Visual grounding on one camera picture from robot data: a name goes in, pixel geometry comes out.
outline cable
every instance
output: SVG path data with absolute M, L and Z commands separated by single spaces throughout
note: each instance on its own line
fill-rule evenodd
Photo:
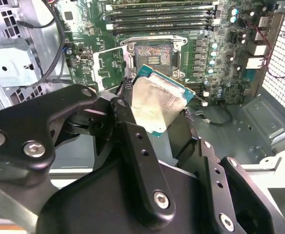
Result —
M 30 24 L 30 23 L 27 23 L 27 22 L 24 22 L 24 21 L 19 21 L 19 20 L 17 21 L 17 24 L 21 25 L 23 27 L 26 27 L 26 28 L 34 29 L 34 28 L 47 28 L 50 25 L 52 25 L 54 22 L 55 22 L 55 18 L 53 18 L 48 24 L 41 25 L 41 26 L 34 26 L 34 25 Z
M 223 122 L 223 123 L 216 123 L 216 122 L 210 121 L 209 124 L 214 125 L 214 126 L 224 126 L 224 125 L 227 125 L 227 124 L 232 122 L 233 116 L 232 116 L 231 112 L 224 105 L 221 105 L 221 106 L 225 110 L 225 112 L 228 114 L 229 119 L 226 122 Z
M 272 76 L 273 78 L 276 78 L 276 79 L 285 79 L 285 76 L 277 77 L 277 76 L 273 75 L 273 74 L 270 72 L 270 70 L 269 70 L 269 63 L 270 63 L 270 60 L 271 60 L 271 57 L 272 57 L 272 50 L 273 50 L 273 48 L 272 48 L 272 46 L 270 45 L 270 43 L 269 43 L 269 41 L 267 40 L 267 38 L 262 34 L 262 32 L 259 30 L 259 28 L 256 27 L 255 25 L 252 25 L 252 24 L 249 24 L 249 23 L 245 23 L 245 22 L 244 22 L 244 24 L 245 24 L 246 26 L 253 27 L 253 28 L 256 30 L 256 32 L 260 34 L 260 36 L 263 38 L 263 40 L 265 41 L 265 43 L 266 43 L 266 44 L 268 45 L 268 47 L 269 47 L 268 55 L 265 56 L 267 73 L 268 73 L 270 76 Z
M 62 60 L 61 60 L 61 70 L 60 70 L 59 76 L 56 79 L 46 80 L 47 83 L 73 84 L 73 82 L 71 80 L 61 79 L 63 76 L 64 62 L 65 62 L 65 55 L 63 53 L 62 54 Z
M 47 78 L 50 76 L 50 74 L 54 71 L 55 67 L 57 66 L 57 64 L 60 60 L 60 57 L 63 53 L 62 50 L 63 50 L 64 44 L 65 44 L 65 32 L 64 32 L 64 28 L 62 27 L 61 20 L 59 19 L 59 17 L 53 11 L 51 6 L 45 0 L 42 0 L 42 2 L 45 4 L 45 6 L 47 7 L 47 9 L 50 11 L 50 13 L 53 15 L 53 17 L 55 19 L 55 22 L 56 22 L 58 30 L 59 30 L 61 42 L 60 42 L 60 46 L 57 50 L 56 56 L 55 56 L 54 60 L 52 61 L 48 70 L 45 72 L 45 74 L 42 75 L 42 77 L 39 81 L 35 82 L 31 86 L 37 86 L 40 83 L 45 82 L 47 80 Z
M 194 114 L 196 116 L 202 116 L 203 118 L 203 121 L 205 123 L 209 123 L 211 125 L 214 125 L 214 126 L 218 126 L 218 127 L 221 127 L 221 126 L 224 126 L 224 125 L 227 125 L 229 123 L 231 123 L 233 121 L 233 115 L 231 114 L 231 112 L 224 106 L 224 105 L 220 105 L 224 110 L 225 112 L 227 113 L 227 115 L 229 116 L 229 119 L 226 121 L 226 122 L 223 122 L 223 123 L 216 123 L 216 122 L 213 122 L 211 121 L 210 119 L 208 119 L 206 116 L 205 116 L 205 113 L 203 111 L 197 111 L 195 112 Z

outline white connector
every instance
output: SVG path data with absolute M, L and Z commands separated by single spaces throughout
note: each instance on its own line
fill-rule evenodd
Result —
M 207 101 L 202 101 L 202 106 L 208 106 L 209 105 L 209 103 L 207 102 Z
M 203 91 L 203 97 L 205 97 L 205 98 L 209 97 L 209 92 Z

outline screw hole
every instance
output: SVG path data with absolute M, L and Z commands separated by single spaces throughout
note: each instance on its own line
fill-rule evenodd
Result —
M 138 139 L 142 139 L 142 135 L 141 135 L 140 133 L 136 133 L 136 137 L 137 137 Z
M 95 122 L 93 126 L 94 126 L 95 130 L 99 130 L 103 127 L 103 123 L 102 122 Z
M 225 220 L 225 223 L 228 225 L 228 226 L 231 226 L 231 223 L 229 222 L 229 220 Z
M 121 106 L 127 106 L 126 102 L 124 102 L 122 99 L 118 99 L 117 103 L 120 104 Z
M 92 96 L 92 93 L 88 89 L 82 89 L 82 93 L 86 96 L 89 96 L 89 97 Z
M 218 185 L 219 188 L 224 188 L 224 186 L 222 185 L 222 183 L 220 183 L 219 181 L 216 182 L 216 184 Z
M 149 156 L 149 153 L 146 150 L 142 150 L 141 153 L 142 153 L 143 156 Z

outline black cable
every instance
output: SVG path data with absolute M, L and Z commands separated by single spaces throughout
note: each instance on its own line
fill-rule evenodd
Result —
M 34 28 L 47 28 L 50 25 L 52 25 L 54 22 L 56 22 L 55 18 L 53 18 L 48 24 L 41 25 L 41 26 L 35 26 L 35 25 L 30 24 L 30 23 L 27 23 L 27 22 L 24 22 L 24 21 L 19 21 L 19 20 L 17 21 L 17 24 L 21 25 L 23 27 L 26 27 L 26 28 L 34 29 Z
M 224 126 L 224 125 L 227 125 L 227 124 L 232 122 L 233 116 L 232 116 L 231 112 L 224 105 L 221 105 L 221 107 L 228 114 L 229 119 L 226 122 L 223 122 L 223 123 L 215 123 L 215 122 L 210 121 L 209 124 L 214 125 L 214 126 Z
M 61 20 L 59 19 L 59 17 L 56 15 L 56 13 L 53 11 L 53 9 L 51 8 L 51 6 L 45 1 L 42 0 L 42 2 L 45 4 L 45 6 L 47 7 L 47 9 L 50 11 L 50 13 L 53 15 L 55 22 L 57 24 L 58 30 L 60 32 L 60 39 L 61 39 L 61 43 L 60 46 L 58 48 L 58 51 L 56 53 L 56 56 L 54 58 L 54 60 L 52 61 L 50 67 L 48 68 L 48 70 L 46 71 L 45 74 L 42 75 L 41 79 L 37 82 L 35 82 L 34 84 L 32 84 L 31 86 L 37 86 L 42 82 L 46 82 L 47 78 L 50 76 L 50 74 L 54 71 L 55 67 L 57 66 L 60 57 L 62 55 L 62 50 L 65 44 L 65 32 L 64 32 L 64 28 L 61 24 Z

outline capacitor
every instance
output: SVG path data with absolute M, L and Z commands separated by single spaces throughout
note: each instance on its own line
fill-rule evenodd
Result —
M 211 59 L 211 60 L 209 60 L 209 65 L 210 65 L 210 66 L 214 66 L 214 65 L 215 65 L 215 63 L 216 63 L 216 62 L 215 62 L 215 60 L 212 60 L 212 59 Z
M 236 16 L 237 14 L 238 14 L 238 9 L 233 8 L 233 9 L 231 10 L 231 15 L 232 15 L 232 16 Z
M 222 90 L 221 87 L 218 87 L 216 90 L 217 90 L 217 93 L 218 93 L 218 94 L 222 94 L 222 91 L 223 91 L 223 90 Z
M 244 44 L 244 43 L 246 42 L 246 40 L 243 39 L 243 38 L 238 38 L 238 41 L 239 41 L 241 44 Z
M 72 54 L 72 49 L 70 49 L 70 48 L 66 49 L 65 53 L 67 55 L 71 55 Z
M 235 17 L 235 16 L 232 16 L 232 17 L 230 18 L 230 22 L 231 22 L 231 23 L 235 23 L 235 22 L 236 22 L 236 17 Z
M 215 56 L 217 56 L 217 53 L 216 53 L 216 51 L 211 51 L 211 52 L 210 52 L 210 56 L 212 56 L 212 57 L 215 57 Z
M 211 44 L 211 47 L 213 50 L 217 49 L 218 48 L 218 44 L 217 43 L 213 43 Z
M 242 37 L 242 38 L 246 38 L 247 35 L 246 35 L 246 33 L 239 32 L 239 36 Z
M 209 80 L 208 80 L 208 79 L 205 79 L 205 80 L 204 80 L 204 84 L 205 84 L 205 85 L 209 85 Z
M 233 55 L 227 55 L 227 59 L 232 62 L 234 60 L 234 57 Z
M 206 69 L 206 71 L 207 71 L 208 74 L 213 74 L 214 73 L 214 70 L 211 67 Z
M 254 11 L 251 11 L 251 10 L 246 10 L 243 12 L 244 14 L 248 15 L 248 16 L 254 16 L 255 15 L 255 12 Z

